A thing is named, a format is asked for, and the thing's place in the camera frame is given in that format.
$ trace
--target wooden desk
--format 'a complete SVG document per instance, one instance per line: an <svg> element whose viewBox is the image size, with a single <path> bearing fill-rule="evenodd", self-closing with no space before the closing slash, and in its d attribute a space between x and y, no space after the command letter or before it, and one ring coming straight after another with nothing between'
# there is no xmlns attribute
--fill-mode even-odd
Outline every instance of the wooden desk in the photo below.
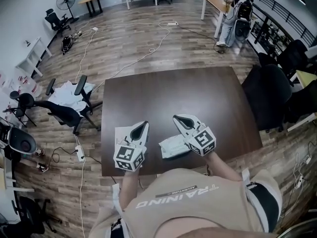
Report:
<svg viewBox="0 0 317 238"><path fill-rule="evenodd" d="M98 15L98 14L103 12L103 9L101 8L101 4L100 4L99 0L97 0L98 6L99 6L99 13L96 13L96 11L95 11L93 0L80 0L78 2L78 4L83 4L83 3L86 4L90 17L96 16L96 15Z"/></svg>
<svg viewBox="0 0 317 238"><path fill-rule="evenodd" d="M204 0L201 20L204 20L204 17L205 17L206 1L208 1L210 4L212 4L220 12L219 17L218 17L217 26L216 26L216 31L214 33L214 37L218 38L223 15L229 12L230 5L229 4L224 5L223 4L224 0Z"/></svg>
<svg viewBox="0 0 317 238"><path fill-rule="evenodd" d="M197 116L217 138L216 152L228 160L262 147L251 108L231 67L179 69L106 80L102 114L102 174L122 176L114 167L114 129L150 123L142 175L205 165L196 153L163 160L159 142L179 134L175 114Z"/></svg>
<svg viewBox="0 0 317 238"><path fill-rule="evenodd" d="M308 86L312 81L317 79L317 76L314 74L310 74L301 70L297 70L296 73L291 77L291 81L293 82L296 78L298 78L299 82L301 83L302 88ZM317 113L312 113L305 119L297 122L295 125L291 126L287 129L287 131L291 131L305 123L311 122L317 119Z"/></svg>

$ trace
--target white cloth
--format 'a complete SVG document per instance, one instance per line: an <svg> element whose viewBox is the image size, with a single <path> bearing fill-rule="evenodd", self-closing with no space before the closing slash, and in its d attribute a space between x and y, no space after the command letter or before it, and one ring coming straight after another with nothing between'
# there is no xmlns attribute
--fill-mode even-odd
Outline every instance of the white cloth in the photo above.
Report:
<svg viewBox="0 0 317 238"><path fill-rule="evenodd" d="M184 143L184 136L182 134L170 137L159 143L161 146L163 159L172 158L177 155L189 152L190 149Z"/></svg>
<svg viewBox="0 0 317 238"><path fill-rule="evenodd" d="M84 86L85 92L91 92L94 86L94 84L86 83ZM67 81L61 87L55 88L54 93L49 97L48 101L80 112L86 107L87 103L82 101L83 96L81 94L78 96L74 95L76 87L77 84L73 85L70 81Z"/></svg>

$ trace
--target shoe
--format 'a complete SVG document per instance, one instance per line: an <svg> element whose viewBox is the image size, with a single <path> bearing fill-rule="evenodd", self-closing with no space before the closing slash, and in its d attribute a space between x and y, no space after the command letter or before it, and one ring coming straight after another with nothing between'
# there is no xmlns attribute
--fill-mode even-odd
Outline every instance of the shoe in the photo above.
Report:
<svg viewBox="0 0 317 238"><path fill-rule="evenodd" d="M44 149L41 149L41 148L38 148L35 152L35 156L36 157L39 157L39 156L42 156L42 155L45 155L45 150Z"/></svg>
<svg viewBox="0 0 317 238"><path fill-rule="evenodd" d="M44 165L41 163L38 163L38 165L36 166L41 173L45 173L47 170L49 170L49 166L48 165Z"/></svg>
<svg viewBox="0 0 317 238"><path fill-rule="evenodd" d="M225 47L225 46L226 46L226 43L219 41L219 42L216 43L216 45L217 45L218 47Z"/></svg>

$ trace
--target white cable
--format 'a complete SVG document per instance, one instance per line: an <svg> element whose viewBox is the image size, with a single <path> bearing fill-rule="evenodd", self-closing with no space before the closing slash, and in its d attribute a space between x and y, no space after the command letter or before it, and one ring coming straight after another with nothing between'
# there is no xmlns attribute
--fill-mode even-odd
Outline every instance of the white cable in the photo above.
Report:
<svg viewBox="0 0 317 238"><path fill-rule="evenodd" d="M85 48L85 54L84 54L83 58L81 59L81 61L80 61L80 63L79 63L79 71L78 71L77 76L76 76L76 79L75 79L75 82L76 82L76 83L77 83L78 75L79 75L79 73L80 73L80 71L81 71L81 63L82 63L83 59L85 58L86 53L87 53L87 48L88 48L89 44L91 43L91 41L93 40L93 36L94 36L96 33L97 33L97 31L95 31L94 34L91 36L90 42L88 43L87 47Z"/></svg>
<svg viewBox="0 0 317 238"><path fill-rule="evenodd" d="M81 146L81 143L79 142L79 139L78 139L78 137L77 137L76 135L75 135L75 138L76 138L77 145L78 145L78 144L80 145L81 149L83 150L83 154L85 155L84 149L83 149L83 147ZM85 163L86 163L86 158L85 158L85 161L84 161L84 164L83 164L83 168L82 168L82 170L81 170L81 185L80 185L80 200L79 200L79 204L80 204L81 228L82 228L82 231L83 231L84 238L86 238L86 236L85 236L85 232L84 232L83 210L82 210L82 206L81 206L81 198L82 198L81 190L82 190L82 187L83 187L84 166L85 166Z"/></svg>
<svg viewBox="0 0 317 238"><path fill-rule="evenodd" d="M156 52L157 50L159 50L159 48L160 48L161 45L162 45L162 42L163 42L163 41L165 40L165 38L170 34L170 30L169 30L169 29L164 28L164 27L161 26L161 25L167 26L167 24L164 24L164 22L165 22L165 21L162 21L162 22L160 22L160 23L130 23L130 24L114 24L114 25L97 26L97 28L102 28L102 27L108 27L108 26L158 25L160 28L162 28L162 29L168 31L168 33L167 33L167 34L164 36L164 38L161 40L161 42L160 42L160 44L159 44L159 46L158 46L157 49L154 49L154 48L149 49L149 53L148 53L148 54L146 54L145 56L143 56L142 58L138 59L138 60L135 61L135 62L132 62L132 63L130 63L130 64L125 65L125 66L122 67L115 75L113 75L113 76L111 76L110 78L107 78L107 79L111 79L111 78L116 77L116 76L117 76L120 72L122 72L125 68L127 68L127 67L129 67L129 66L131 66L131 65L134 65L135 63L141 61L141 60L144 59L145 57L147 57L147 56L149 56L149 55L152 55L154 52ZM89 30L85 31L85 32L82 34L81 37L83 37L83 35L84 35L86 32L88 32L88 31L90 31L90 32L89 32L89 34L90 34L92 30L89 29ZM88 46L90 45L90 43L91 43L91 41L92 41L92 39L93 39L93 36L94 36L96 33L97 33L97 31L95 31L95 33L92 35L92 37L91 37L91 39L90 39L90 42L88 43L88 45L87 45L86 48L85 48L85 54L84 54L83 58L81 59L81 61L80 61L80 63L79 63L79 71L78 71L77 76L76 76L76 79L75 79L75 82L76 82L76 83L77 83L78 75L79 75L79 73L80 73L80 71L81 71L81 63L82 63L83 59L85 58L86 53L87 53L87 48L88 48ZM92 93L95 92L95 91L105 82L105 80L103 80L103 81L92 91Z"/></svg>

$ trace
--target chair armrest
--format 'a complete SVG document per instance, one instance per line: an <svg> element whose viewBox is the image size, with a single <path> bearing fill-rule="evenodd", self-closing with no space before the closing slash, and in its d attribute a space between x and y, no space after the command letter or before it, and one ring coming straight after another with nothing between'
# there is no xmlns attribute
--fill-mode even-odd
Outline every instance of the chair armrest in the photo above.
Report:
<svg viewBox="0 0 317 238"><path fill-rule="evenodd" d="M47 96L50 95L50 94L52 94L52 93L54 92L53 86L54 86L55 80L56 80L55 78L52 78L51 81L50 81L50 83L49 83L49 85L48 85L48 87L46 88L45 94L46 94Z"/></svg>
<svg viewBox="0 0 317 238"><path fill-rule="evenodd" d="M79 82L77 84L77 87L76 87L76 90L74 92L74 95L75 96L78 96L82 93L82 91L84 90L84 86L86 84L86 81L87 81L87 76L85 75L82 75L79 79Z"/></svg>
<svg viewBox="0 0 317 238"><path fill-rule="evenodd" d="M17 91L13 91L10 93L10 99L16 100L20 97L20 94Z"/></svg>

